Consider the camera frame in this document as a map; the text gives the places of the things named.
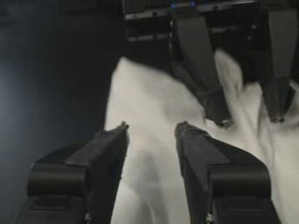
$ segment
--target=dark surface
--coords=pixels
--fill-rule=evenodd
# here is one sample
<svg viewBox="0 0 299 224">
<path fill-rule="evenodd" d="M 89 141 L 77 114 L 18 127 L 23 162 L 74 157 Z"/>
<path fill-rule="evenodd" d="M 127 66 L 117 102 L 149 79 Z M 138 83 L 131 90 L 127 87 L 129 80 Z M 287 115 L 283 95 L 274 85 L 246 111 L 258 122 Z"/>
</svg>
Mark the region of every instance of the dark surface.
<svg viewBox="0 0 299 224">
<path fill-rule="evenodd" d="M 24 203 L 33 163 L 103 127 L 122 56 L 161 68 L 165 43 L 129 45 L 121 17 L 14 5 L 0 16 L 0 223 Z"/>
</svg>

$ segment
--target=black background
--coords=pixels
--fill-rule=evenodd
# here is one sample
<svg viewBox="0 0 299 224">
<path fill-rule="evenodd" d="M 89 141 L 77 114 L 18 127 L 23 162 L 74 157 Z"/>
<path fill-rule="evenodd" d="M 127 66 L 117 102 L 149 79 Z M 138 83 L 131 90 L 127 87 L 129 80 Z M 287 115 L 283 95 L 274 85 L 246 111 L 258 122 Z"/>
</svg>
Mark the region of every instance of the black background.
<svg viewBox="0 0 299 224">
<path fill-rule="evenodd" d="M 165 42 L 129 44 L 118 14 L 73 3 L 0 2 L 2 224 L 15 223 L 33 163 L 103 128 L 121 57 L 169 68 Z"/>
</svg>

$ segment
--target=white towel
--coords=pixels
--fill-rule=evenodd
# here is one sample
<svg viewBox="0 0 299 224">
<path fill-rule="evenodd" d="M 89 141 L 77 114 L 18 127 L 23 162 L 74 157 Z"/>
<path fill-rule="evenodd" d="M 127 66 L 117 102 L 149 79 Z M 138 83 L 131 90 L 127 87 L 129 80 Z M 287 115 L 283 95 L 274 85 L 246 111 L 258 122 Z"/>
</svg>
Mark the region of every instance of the white towel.
<svg viewBox="0 0 299 224">
<path fill-rule="evenodd" d="M 215 55 L 235 125 L 221 129 L 182 83 L 157 69 L 122 59 L 113 79 L 107 130 L 130 124 L 130 147 L 113 224 L 189 224 L 183 178 L 175 149 L 178 123 L 207 130 L 221 141 L 253 153 L 271 172 L 275 207 L 285 224 L 299 220 L 299 98 L 287 121 L 267 118 L 258 84 L 243 87 L 242 71 L 222 51 Z"/>
</svg>

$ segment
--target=white cloth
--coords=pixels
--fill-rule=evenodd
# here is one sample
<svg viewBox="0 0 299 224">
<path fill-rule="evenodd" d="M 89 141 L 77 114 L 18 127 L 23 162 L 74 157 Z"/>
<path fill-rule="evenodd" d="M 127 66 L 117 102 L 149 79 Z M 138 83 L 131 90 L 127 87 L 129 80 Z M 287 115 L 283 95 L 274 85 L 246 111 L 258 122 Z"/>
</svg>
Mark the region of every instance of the white cloth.
<svg viewBox="0 0 299 224">
<path fill-rule="evenodd" d="M 243 87 L 242 71 L 222 51 L 215 55 L 221 82 L 235 125 L 221 129 L 205 119 L 185 85 L 151 67 L 122 59 L 107 106 L 107 130 L 130 125 L 130 147 L 117 196 L 113 224 L 187 224 L 183 178 L 175 149 L 178 123 L 207 130 L 213 137 L 253 153 L 267 164 L 273 198 L 285 224 L 299 220 L 299 98 L 286 122 L 267 118 L 258 84 Z"/>
</svg>

